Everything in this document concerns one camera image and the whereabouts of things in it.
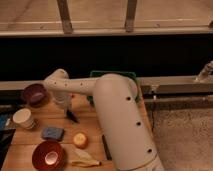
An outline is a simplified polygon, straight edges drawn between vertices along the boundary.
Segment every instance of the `sponge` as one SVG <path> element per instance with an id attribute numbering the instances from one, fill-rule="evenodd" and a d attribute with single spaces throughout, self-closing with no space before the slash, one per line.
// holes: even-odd
<path id="1" fill-rule="evenodd" d="M 64 129 L 57 128 L 57 127 L 45 127 L 42 130 L 41 138 L 47 140 L 47 139 L 53 139 L 60 141 L 62 140 L 64 134 Z"/>

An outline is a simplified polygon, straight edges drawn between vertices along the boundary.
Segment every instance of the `green basket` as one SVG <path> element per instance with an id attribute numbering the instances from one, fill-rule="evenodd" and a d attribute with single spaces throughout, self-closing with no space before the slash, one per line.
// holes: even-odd
<path id="1" fill-rule="evenodd" d="M 104 74 L 119 74 L 119 75 L 123 75 L 125 77 L 129 77 L 131 78 L 136 84 L 137 84 L 137 77 L 136 74 L 134 72 L 124 72 L 124 71 L 91 71 L 90 72 L 90 77 L 101 77 Z M 87 96 L 87 100 L 90 102 L 91 105 L 94 105 L 93 103 L 93 97 L 92 96 Z"/>

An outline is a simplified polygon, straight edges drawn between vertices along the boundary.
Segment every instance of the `purple bowl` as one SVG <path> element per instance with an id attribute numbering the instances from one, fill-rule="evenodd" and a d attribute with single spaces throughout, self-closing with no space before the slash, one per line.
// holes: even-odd
<path id="1" fill-rule="evenodd" d="M 47 95 L 47 91 L 42 84 L 31 84 L 21 93 L 21 98 L 28 104 L 37 104 Z"/>

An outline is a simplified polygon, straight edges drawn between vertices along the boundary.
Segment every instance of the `small object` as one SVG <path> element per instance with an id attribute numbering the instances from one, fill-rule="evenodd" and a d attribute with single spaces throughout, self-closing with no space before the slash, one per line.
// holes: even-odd
<path id="1" fill-rule="evenodd" d="M 78 123 L 77 118 L 75 117 L 75 115 L 70 110 L 66 110 L 66 114 L 67 114 L 67 117 L 69 119 L 71 119 L 75 123 Z"/>
<path id="2" fill-rule="evenodd" d="M 39 171 L 53 171 L 60 167 L 64 150 L 57 141 L 47 140 L 39 144 L 33 152 L 32 163 Z"/>
<path id="3" fill-rule="evenodd" d="M 81 150 L 79 148 L 75 149 L 75 154 L 77 154 L 77 156 L 80 158 L 92 159 L 92 156 L 89 153 L 87 153 L 86 151 Z"/>
<path id="4" fill-rule="evenodd" d="M 35 126 L 35 120 L 30 109 L 23 108 L 13 115 L 13 122 L 25 129 L 32 129 Z"/>
<path id="5" fill-rule="evenodd" d="M 84 133 L 77 133 L 73 137 L 73 143 L 77 148 L 84 149 L 88 145 L 88 138 Z"/>
<path id="6" fill-rule="evenodd" d="M 53 139 L 60 141 L 63 137 L 64 129 L 56 127 L 45 127 L 41 133 L 43 139 Z"/>
<path id="7" fill-rule="evenodd" d="M 95 159 L 85 159 L 85 158 L 79 158 L 71 160 L 70 163 L 73 166 L 79 166 L 79 167 L 92 167 L 92 166 L 100 166 L 101 162 Z"/>
<path id="8" fill-rule="evenodd" d="M 33 105 L 41 102 L 47 96 L 47 91 L 42 84 L 31 84 L 21 93 L 21 98 L 26 103 Z"/>

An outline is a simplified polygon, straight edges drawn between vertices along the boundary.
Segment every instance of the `wooden table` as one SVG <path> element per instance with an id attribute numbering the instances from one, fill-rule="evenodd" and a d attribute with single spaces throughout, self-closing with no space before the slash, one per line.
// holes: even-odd
<path id="1" fill-rule="evenodd" d="M 144 122 L 149 127 L 149 121 L 145 110 L 144 102 L 141 100 L 139 108 L 142 113 Z M 50 98 L 49 102 L 42 107 L 30 107 L 36 119 L 37 126 L 31 130 L 24 130 L 17 127 L 11 146 L 5 158 L 2 171 L 33 171 L 32 153 L 36 146 L 40 144 L 41 131 L 45 126 L 60 127 L 65 130 L 63 140 L 60 142 L 66 152 L 67 162 L 62 170 L 65 171 L 115 171 L 112 161 L 106 159 L 104 147 L 102 143 L 102 132 L 95 112 L 95 108 L 89 105 L 86 96 L 74 95 L 72 99 L 73 113 L 79 120 L 79 124 L 75 124 L 68 120 L 63 112 L 59 109 Z M 102 162 L 101 166 L 92 168 L 80 168 L 72 166 L 69 161 L 75 157 L 73 136 L 77 132 L 85 132 L 89 137 L 89 145 L 85 149 L 95 159 Z"/>

